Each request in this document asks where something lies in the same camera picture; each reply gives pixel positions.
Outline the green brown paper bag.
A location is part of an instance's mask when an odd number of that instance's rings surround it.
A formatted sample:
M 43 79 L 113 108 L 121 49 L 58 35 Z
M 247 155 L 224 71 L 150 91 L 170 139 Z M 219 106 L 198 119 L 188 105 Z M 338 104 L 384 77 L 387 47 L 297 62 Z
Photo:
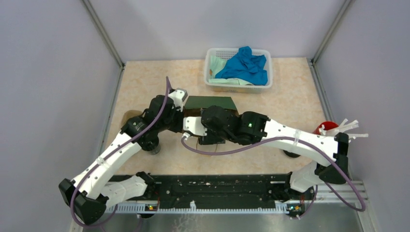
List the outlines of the green brown paper bag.
M 237 110 L 237 107 L 231 97 L 218 97 L 218 96 L 189 96 L 183 107 L 183 126 L 184 133 L 188 136 L 197 138 L 195 149 L 198 150 L 198 146 L 214 147 L 214 150 L 208 150 L 208 153 L 217 153 L 218 145 L 200 145 L 198 139 L 206 135 L 206 128 L 201 124 L 201 111 L 209 108 L 210 106 L 220 106 L 225 109 Z

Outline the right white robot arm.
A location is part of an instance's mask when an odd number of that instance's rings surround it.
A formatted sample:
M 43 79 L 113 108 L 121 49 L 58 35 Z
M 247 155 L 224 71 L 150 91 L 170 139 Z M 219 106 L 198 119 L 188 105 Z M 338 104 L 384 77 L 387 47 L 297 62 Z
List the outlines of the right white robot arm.
M 267 145 L 311 159 L 310 164 L 293 171 L 283 186 L 289 199 L 297 199 L 314 185 L 340 185 L 349 179 L 349 137 L 342 132 L 335 136 L 317 135 L 285 126 L 256 112 L 239 115 L 219 106 L 204 109 L 195 119 L 195 129 L 200 136 L 211 133 L 247 149 Z

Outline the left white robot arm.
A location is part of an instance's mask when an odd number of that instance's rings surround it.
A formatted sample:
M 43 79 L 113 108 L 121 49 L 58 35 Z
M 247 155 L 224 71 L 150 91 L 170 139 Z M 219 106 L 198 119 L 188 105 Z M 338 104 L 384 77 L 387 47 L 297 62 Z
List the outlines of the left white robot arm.
M 110 184 L 116 171 L 140 151 L 156 154 L 160 150 L 158 134 L 182 131 L 183 105 L 187 93 L 175 90 L 153 98 L 143 111 L 128 110 L 122 127 L 108 148 L 74 179 L 63 179 L 59 190 L 74 220 L 81 226 L 98 226 L 105 210 L 131 198 L 151 199 L 155 180 L 138 172 Z

